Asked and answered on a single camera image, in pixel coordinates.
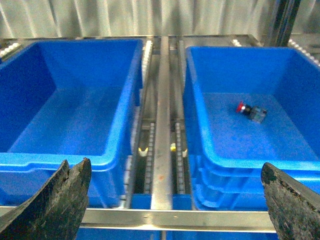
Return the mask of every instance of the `corrugated metal wall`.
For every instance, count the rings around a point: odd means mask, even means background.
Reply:
[[[274,0],[0,0],[0,38],[253,34]],[[318,16],[303,0],[294,31]]]

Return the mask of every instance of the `small electrical component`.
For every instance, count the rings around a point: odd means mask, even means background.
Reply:
[[[242,101],[239,103],[236,112],[246,115],[250,120],[257,123],[261,123],[267,115],[266,109],[259,106],[251,107],[250,105],[245,104]]]

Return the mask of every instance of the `blue storage crate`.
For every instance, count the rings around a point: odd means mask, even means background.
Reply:
[[[160,240],[160,231],[79,228],[75,240]]]
[[[275,233],[169,231],[168,240],[278,240]]]
[[[236,113],[240,101],[266,108],[265,120]],[[202,203],[209,189],[262,194],[265,162],[319,193],[319,101],[319,68],[293,49],[190,47],[183,102]]]
[[[89,204],[113,207],[142,87],[140,39],[37,42],[0,65],[0,204],[91,159]]]

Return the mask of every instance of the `bin floor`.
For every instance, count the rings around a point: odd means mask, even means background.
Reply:
[[[57,89],[8,152],[102,155],[121,90]]]
[[[303,135],[272,95],[204,93],[215,152],[227,159],[318,161]],[[262,123],[236,113],[240,101],[267,110]]]

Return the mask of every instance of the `metal shelf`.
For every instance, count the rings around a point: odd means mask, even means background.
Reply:
[[[185,48],[235,44],[256,47],[260,46],[260,43],[250,35],[135,36],[135,38],[144,41],[142,57],[144,88],[133,155],[129,158],[126,169],[128,171],[128,179],[125,181],[126,195],[121,198],[121,208],[88,208],[81,227],[275,233],[266,211],[172,210],[173,189],[178,193],[187,194],[192,190],[182,102],[186,70]],[[2,39],[0,42],[9,45],[19,43],[25,47],[39,40],[43,39]],[[176,146],[174,153],[171,152],[172,144]],[[150,168],[148,171],[146,171],[147,163]],[[137,168],[141,167],[144,168],[144,172],[138,175],[140,171],[137,171]],[[141,179],[144,184],[148,179],[151,209],[130,209],[134,188]],[[11,209],[13,207],[0,206],[0,216]]]

